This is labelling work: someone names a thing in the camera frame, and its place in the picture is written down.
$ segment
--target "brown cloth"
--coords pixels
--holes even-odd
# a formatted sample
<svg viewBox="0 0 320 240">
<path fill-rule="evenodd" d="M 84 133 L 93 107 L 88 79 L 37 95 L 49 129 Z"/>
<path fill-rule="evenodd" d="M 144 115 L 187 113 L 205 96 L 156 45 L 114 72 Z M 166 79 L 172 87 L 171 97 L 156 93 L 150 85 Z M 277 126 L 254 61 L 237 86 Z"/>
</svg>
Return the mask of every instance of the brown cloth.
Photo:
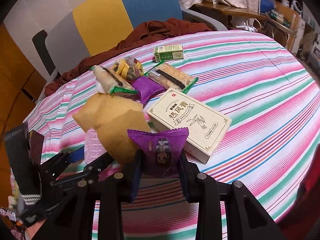
<svg viewBox="0 0 320 240">
<path fill-rule="evenodd" d="M 198 32 L 212 31 L 204 23 L 191 23 L 188 21 L 170 18 L 165 22 L 148 21 L 138 25 L 129 36 L 118 43 L 114 48 L 97 54 L 92 57 L 83 59 L 74 69 L 65 72 L 53 83 L 47 85 L 44 89 L 46 96 L 52 95 L 62 85 L 68 83 L 72 79 L 87 72 L 92 66 L 99 65 L 108 59 L 127 52 L 131 49 L 139 48 L 143 45 L 151 44 L 156 41 L 165 40 L 186 34 Z"/>
</svg>

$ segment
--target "purple wrapper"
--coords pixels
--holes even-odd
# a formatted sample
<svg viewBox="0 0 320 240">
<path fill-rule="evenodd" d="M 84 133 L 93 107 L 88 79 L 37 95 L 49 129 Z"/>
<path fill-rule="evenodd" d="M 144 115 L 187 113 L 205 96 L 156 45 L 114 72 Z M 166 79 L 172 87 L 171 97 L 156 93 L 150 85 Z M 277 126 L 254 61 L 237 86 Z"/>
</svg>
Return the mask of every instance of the purple wrapper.
<svg viewBox="0 0 320 240">
<path fill-rule="evenodd" d="M 145 76 L 139 77 L 133 84 L 135 90 L 138 90 L 138 93 L 141 97 L 141 103 L 144 105 L 148 99 L 155 93 L 164 91 L 165 88 L 158 83 L 154 82 L 150 78 Z"/>
<path fill-rule="evenodd" d="M 142 173 L 155 178 L 176 177 L 177 162 L 188 135 L 188 128 L 159 133 L 128 129 L 129 138 L 144 152 Z"/>
</svg>

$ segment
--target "chair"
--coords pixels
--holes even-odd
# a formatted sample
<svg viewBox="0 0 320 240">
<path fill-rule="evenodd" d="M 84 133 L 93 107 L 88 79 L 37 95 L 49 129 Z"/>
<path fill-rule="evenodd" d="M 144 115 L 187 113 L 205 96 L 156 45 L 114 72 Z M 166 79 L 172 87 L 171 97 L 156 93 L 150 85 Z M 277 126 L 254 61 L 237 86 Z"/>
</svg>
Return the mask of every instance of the chair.
<svg viewBox="0 0 320 240">
<path fill-rule="evenodd" d="M 32 42 L 42 60 L 44 67 L 46 68 L 49 75 L 51 75 L 53 71 L 56 69 L 56 67 L 52 62 L 49 52 L 44 44 L 45 38 L 47 36 L 48 34 L 46 33 L 46 31 L 41 30 L 35 36 L 33 36 Z"/>
<path fill-rule="evenodd" d="M 139 24 L 169 18 L 195 20 L 227 30 L 217 20 L 181 9 L 178 0 L 88 0 L 62 19 L 45 39 L 45 46 L 62 74 L 82 59 L 107 51 Z"/>
</svg>

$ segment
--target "striped bed sheet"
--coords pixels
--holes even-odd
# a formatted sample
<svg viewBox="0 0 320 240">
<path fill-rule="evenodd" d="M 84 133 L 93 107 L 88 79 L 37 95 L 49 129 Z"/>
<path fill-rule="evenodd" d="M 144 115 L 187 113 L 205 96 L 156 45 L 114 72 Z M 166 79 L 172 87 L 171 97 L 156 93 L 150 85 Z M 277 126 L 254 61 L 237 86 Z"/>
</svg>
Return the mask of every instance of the striped bed sheet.
<svg viewBox="0 0 320 240">
<path fill-rule="evenodd" d="M 199 77 L 188 95 L 232 118 L 231 126 L 207 164 L 192 156 L 201 172 L 217 181 L 242 181 L 271 217 L 278 221 L 292 207 L 320 142 L 320 93 L 303 66 L 281 45 L 258 33 L 225 31 L 196 33 L 158 41 L 101 64 L 134 56 L 144 71 L 155 65 L 153 48 L 182 44 L 184 59 L 172 66 Z M 26 118 L 30 130 L 44 135 L 42 162 L 60 150 L 84 145 L 85 133 L 72 118 L 96 93 L 91 71 L 62 86 L 37 104 Z M 159 98 L 151 98 L 144 110 Z M 63 175 L 82 171 L 85 162 Z M 119 171 L 113 163 L 109 174 Z M 122 204 L 128 240 L 195 239 L 197 204 L 188 204 L 177 179 L 142 179 L 132 204 Z M 223 239 L 227 238 L 221 203 Z M 92 238 L 97 239 L 99 202 Z"/>
</svg>

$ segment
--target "gray chair armrest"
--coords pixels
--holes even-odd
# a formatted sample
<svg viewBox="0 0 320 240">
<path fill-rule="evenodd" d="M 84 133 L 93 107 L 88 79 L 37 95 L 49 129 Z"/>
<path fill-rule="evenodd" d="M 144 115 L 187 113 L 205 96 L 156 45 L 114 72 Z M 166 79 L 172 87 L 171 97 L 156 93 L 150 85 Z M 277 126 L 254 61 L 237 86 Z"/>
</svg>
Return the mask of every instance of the gray chair armrest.
<svg viewBox="0 0 320 240">
<path fill-rule="evenodd" d="M 183 19 L 194 19 L 199 22 L 207 24 L 208 27 L 212 28 L 214 27 L 217 31 L 227 31 L 228 29 L 219 21 L 212 19 L 209 16 L 206 16 L 202 13 L 198 13 L 189 9 L 181 8 Z"/>
</svg>

